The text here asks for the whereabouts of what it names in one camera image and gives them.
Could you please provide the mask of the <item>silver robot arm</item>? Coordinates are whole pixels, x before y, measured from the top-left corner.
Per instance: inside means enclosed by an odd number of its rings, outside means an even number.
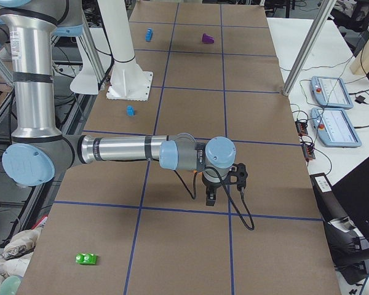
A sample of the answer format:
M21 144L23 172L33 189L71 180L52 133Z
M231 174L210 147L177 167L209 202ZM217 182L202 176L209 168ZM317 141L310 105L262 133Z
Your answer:
M15 182L38 186L55 175L94 161L157 161L162 168L201 173L206 204L219 187L236 185L246 172L235 163L236 147L218 136L201 143L192 135L94 138L66 136L55 125L51 37L69 30L82 34L80 1L0 1L1 19L9 29L17 128L2 154L2 166Z

